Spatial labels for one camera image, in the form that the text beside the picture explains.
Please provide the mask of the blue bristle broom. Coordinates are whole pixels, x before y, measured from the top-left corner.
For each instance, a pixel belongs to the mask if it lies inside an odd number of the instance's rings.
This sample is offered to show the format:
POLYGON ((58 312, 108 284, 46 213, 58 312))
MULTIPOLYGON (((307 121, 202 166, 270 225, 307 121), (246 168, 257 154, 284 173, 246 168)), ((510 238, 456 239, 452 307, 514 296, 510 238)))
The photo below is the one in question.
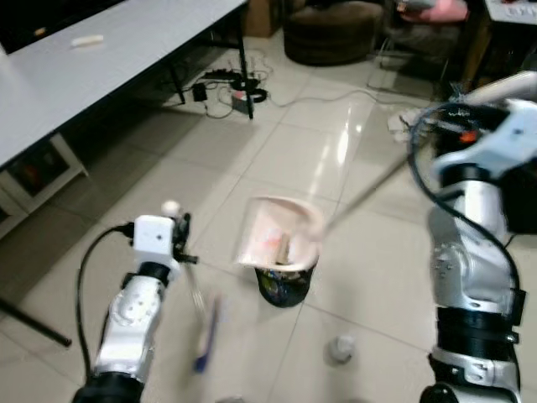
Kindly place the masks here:
MULTIPOLYGON (((165 217, 177 218, 184 214, 183 207, 177 201, 168 200, 162 204, 162 214, 165 217)), ((198 264, 180 264, 188 281, 189 291, 193 306, 200 320, 198 343, 196 343, 195 361, 193 372, 202 375, 208 371, 212 361, 222 319, 223 295, 220 291, 206 287, 199 280, 196 266, 198 264)))

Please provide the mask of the white low cabinet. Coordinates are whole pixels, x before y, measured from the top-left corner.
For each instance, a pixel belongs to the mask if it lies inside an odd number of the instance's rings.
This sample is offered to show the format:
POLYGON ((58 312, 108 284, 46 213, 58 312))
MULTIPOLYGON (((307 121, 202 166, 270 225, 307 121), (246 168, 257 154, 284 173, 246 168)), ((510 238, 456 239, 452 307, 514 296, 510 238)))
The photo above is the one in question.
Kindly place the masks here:
POLYGON ((17 212, 34 212, 88 171, 61 134, 26 149, 0 169, 0 199, 17 212))

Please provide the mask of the brown round ottoman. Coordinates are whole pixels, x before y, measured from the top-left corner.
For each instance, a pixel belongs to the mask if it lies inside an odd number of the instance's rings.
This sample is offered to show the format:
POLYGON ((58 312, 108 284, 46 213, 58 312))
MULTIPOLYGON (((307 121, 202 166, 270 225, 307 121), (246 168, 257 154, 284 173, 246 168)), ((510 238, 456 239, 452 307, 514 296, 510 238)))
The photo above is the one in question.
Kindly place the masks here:
POLYGON ((283 26, 285 57, 295 64, 335 66, 368 57, 386 14, 368 0, 287 0, 283 26))

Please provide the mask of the long white table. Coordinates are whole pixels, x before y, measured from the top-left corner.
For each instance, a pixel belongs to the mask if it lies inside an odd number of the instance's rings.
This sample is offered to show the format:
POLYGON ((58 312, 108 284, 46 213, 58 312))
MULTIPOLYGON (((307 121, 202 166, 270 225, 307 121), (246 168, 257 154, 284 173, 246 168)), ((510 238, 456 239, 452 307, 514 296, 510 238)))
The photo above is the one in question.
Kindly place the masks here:
MULTIPOLYGON (((147 71, 248 0, 127 0, 11 55, 0 55, 0 169, 72 120, 120 107, 147 71), (102 34, 103 43, 70 42, 102 34)), ((78 175, 56 196, 99 191, 102 176, 78 175)), ((50 204, 0 237, 0 298, 17 302, 76 246, 93 221, 50 204)))

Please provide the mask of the white tray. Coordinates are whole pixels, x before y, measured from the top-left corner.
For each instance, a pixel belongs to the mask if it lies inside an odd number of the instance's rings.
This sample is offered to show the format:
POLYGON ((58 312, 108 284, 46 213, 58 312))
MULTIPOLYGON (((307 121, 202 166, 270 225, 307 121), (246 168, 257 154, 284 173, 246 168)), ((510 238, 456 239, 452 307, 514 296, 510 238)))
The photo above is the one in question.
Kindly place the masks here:
POLYGON ((537 0, 483 0, 492 22, 537 24, 537 0))

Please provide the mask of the pink long-handled dustpan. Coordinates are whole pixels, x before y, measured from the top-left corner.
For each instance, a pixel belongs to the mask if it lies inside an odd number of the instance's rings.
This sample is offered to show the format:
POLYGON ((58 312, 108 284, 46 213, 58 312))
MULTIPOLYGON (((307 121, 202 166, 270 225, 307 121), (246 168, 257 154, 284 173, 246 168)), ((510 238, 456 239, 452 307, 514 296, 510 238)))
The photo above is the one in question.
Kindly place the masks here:
MULTIPOLYGON (((463 104, 478 107, 478 119, 482 136, 492 132, 508 116, 506 101, 526 100, 534 103, 537 93, 537 74, 521 71, 502 80, 482 86, 476 91, 453 97, 442 104, 463 104)), ((498 184, 475 165, 450 166, 442 174, 432 170, 432 162, 438 156, 467 149, 469 145, 434 145, 418 132, 418 118, 408 124, 407 153, 379 177, 380 181, 391 178, 400 166, 407 165, 414 183, 425 193, 430 202, 445 212, 456 212, 454 199, 461 198, 461 191, 450 191, 451 186, 463 183, 465 169, 472 170, 478 183, 498 184)), ((311 262, 319 258, 322 239, 329 233, 332 222, 315 205, 282 196, 254 196, 250 200, 245 219, 247 231, 237 245, 237 264, 245 266, 273 266, 311 262)))

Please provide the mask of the pink cushion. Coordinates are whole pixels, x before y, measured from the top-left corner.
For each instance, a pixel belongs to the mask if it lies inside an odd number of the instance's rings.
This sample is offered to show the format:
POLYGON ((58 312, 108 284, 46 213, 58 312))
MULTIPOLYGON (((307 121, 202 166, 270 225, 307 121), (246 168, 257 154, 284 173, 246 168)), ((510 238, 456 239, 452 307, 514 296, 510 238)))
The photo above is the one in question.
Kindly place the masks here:
POLYGON ((396 0, 395 11, 415 24, 456 24, 471 14, 465 0, 396 0))

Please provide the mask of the black trash bin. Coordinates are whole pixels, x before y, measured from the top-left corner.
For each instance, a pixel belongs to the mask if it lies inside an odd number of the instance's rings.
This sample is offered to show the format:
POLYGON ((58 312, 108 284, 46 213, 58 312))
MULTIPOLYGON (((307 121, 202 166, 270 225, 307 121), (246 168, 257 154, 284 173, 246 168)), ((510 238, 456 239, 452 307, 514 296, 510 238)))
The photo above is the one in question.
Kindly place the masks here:
POLYGON ((312 275, 317 265, 318 260, 315 259, 298 264, 281 264, 273 268, 253 266, 258 292, 271 306, 279 308, 298 306, 310 292, 312 275))

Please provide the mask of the black box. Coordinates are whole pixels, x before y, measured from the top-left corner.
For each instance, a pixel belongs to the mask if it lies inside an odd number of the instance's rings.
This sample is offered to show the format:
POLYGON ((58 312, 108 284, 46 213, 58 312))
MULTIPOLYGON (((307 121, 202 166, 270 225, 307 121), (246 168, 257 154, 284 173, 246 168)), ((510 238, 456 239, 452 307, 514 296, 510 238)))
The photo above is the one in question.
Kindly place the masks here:
POLYGON ((537 234, 537 164, 515 166, 500 180, 508 229, 518 234, 537 234))

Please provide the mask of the small white block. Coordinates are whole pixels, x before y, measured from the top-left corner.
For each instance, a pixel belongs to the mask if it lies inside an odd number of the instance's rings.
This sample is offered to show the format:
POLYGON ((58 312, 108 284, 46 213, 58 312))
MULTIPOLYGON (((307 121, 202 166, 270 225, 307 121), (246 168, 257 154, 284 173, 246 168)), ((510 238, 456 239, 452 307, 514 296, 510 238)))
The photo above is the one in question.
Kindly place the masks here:
POLYGON ((70 42, 73 49, 84 49, 84 47, 93 46, 104 42, 102 34, 87 35, 87 37, 75 38, 70 42))

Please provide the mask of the crumpled white paper ball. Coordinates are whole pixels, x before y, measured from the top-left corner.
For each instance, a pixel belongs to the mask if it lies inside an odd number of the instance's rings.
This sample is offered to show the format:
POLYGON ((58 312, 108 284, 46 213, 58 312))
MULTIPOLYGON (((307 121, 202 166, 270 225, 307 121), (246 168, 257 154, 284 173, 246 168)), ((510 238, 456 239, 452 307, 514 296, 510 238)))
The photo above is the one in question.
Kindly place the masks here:
POLYGON ((356 353, 356 339, 349 334, 337 335, 326 345, 326 356, 333 364, 348 364, 356 353))

